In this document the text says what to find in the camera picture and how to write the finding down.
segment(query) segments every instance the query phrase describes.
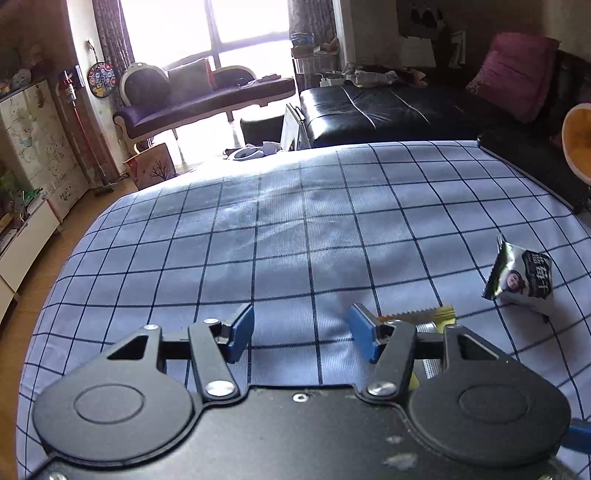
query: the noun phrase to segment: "colorful round dartboard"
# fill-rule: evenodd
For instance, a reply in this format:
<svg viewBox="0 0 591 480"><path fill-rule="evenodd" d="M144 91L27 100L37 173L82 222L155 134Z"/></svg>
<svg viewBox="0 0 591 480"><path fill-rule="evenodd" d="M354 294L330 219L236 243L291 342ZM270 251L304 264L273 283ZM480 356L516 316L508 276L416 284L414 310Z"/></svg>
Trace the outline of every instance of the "colorful round dartboard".
<svg viewBox="0 0 591 480"><path fill-rule="evenodd" d="M113 67L104 61L94 64L88 72L90 91L99 98L108 97L117 86Z"/></svg>

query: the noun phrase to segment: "blueberry snack packet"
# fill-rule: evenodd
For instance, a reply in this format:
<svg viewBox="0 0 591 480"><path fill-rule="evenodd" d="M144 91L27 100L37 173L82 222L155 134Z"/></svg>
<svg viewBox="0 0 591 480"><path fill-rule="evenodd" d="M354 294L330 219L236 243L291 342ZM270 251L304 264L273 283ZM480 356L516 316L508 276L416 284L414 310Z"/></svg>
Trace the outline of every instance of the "blueberry snack packet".
<svg viewBox="0 0 591 480"><path fill-rule="evenodd" d="M507 299L542 315L554 307L552 259L507 243L499 236L499 255L482 296L487 300Z"/></svg>

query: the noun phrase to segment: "curtain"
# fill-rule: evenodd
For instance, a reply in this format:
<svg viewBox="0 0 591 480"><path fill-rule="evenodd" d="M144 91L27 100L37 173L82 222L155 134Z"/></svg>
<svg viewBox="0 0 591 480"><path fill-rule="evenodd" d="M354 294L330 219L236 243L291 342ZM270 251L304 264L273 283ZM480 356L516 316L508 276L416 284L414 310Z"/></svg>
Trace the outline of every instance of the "curtain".
<svg viewBox="0 0 591 480"><path fill-rule="evenodd" d="M333 0L288 0L290 34L314 34L314 43L327 43L335 37Z"/></svg>
<svg viewBox="0 0 591 480"><path fill-rule="evenodd" d="M92 5L105 61L113 66L117 78L121 80L127 67L135 61L121 0L92 0ZM124 106L119 89L111 98L116 109Z"/></svg>

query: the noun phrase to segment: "throw pillow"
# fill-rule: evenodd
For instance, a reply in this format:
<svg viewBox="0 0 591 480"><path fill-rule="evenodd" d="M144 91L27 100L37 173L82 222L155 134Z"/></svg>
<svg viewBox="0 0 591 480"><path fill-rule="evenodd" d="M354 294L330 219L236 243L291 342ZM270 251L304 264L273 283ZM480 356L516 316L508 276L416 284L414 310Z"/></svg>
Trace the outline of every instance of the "throw pillow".
<svg viewBox="0 0 591 480"><path fill-rule="evenodd" d="M201 59L168 71L174 103L187 102L211 93L213 87L209 80L208 65L208 59Z"/></svg>
<svg viewBox="0 0 591 480"><path fill-rule="evenodd" d="M498 34L466 89L525 124L544 106L560 42L522 33Z"/></svg>

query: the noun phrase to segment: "tablecloth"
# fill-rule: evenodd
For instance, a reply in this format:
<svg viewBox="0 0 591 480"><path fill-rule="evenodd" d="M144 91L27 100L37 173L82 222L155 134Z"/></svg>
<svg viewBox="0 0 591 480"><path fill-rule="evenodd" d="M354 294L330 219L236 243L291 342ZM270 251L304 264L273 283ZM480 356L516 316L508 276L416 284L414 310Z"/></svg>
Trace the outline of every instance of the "tablecloth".
<svg viewBox="0 0 591 480"><path fill-rule="evenodd" d="M74 249L41 311L22 373L21 475L44 459L31 402L148 323L165 332L243 302L247 384L363 386L370 372L344 316L451 304L474 330L591 413L591 225L475 142L366 144L205 167L118 200ZM482 298L496 239L548 252L550 322ZM187 362L168 373L194 389ZM589 458L559 457L581 475Z"/></svg>

